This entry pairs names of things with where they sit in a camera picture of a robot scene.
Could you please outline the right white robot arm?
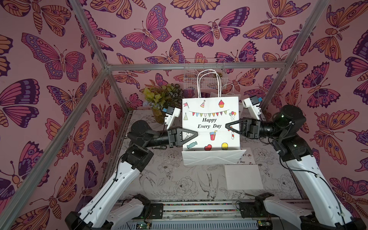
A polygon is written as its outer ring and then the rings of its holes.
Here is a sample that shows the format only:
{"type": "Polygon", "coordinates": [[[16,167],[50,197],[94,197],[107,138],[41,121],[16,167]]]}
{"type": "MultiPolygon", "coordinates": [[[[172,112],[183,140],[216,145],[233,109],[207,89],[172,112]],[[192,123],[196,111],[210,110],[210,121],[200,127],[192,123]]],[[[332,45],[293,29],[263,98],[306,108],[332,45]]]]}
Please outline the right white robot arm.
{"type": "Polygon", "coordinates": [[[325,180],[306,140],[298,135],[306,117],[300,108],[285,105],[271,122],[243,118],[225,125],[226,129],[249,139],[270,138],[282,166],[294,173],[313,210],[298,208],[271,193],[256,196],[254,204],[240,203],[246,212],[275,215],[300,230],[365,230],[366,224],[352,216],[325,180]]]}

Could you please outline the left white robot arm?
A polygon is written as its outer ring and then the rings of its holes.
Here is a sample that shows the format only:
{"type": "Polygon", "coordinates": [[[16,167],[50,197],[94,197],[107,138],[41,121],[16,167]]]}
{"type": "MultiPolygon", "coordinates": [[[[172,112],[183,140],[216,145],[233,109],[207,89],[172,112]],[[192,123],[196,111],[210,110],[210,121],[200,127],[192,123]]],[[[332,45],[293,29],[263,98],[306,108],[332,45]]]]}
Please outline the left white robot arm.
{"type": "Polygon", "coordinates": [[[150,162],[153,157],[151,147],[182,147],[197,136],[198,132],[181,127],[155,131],[146,121],[136,121],[127,134],[131,142],[120,157],[117,169],[85,207],[79,212],[69,213],[65,219],[68,228],[70,230],[115,230],[133,218],[146,216],[150,201],[142,195],[134,196],[117,209],[113,207],[150,162]]]}

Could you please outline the white party paper bag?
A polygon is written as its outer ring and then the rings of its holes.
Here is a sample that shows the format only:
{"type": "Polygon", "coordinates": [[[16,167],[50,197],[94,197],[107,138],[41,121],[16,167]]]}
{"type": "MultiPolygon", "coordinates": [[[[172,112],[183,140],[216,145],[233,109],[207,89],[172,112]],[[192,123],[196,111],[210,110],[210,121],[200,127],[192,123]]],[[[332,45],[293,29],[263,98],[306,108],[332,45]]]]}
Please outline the white party paper bag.
{"type": "Polygon", "coordinates": [[[224,165],[228,190],[259,190],[263,182],[251,148],[244,148],[237,164],[224,165]]]}

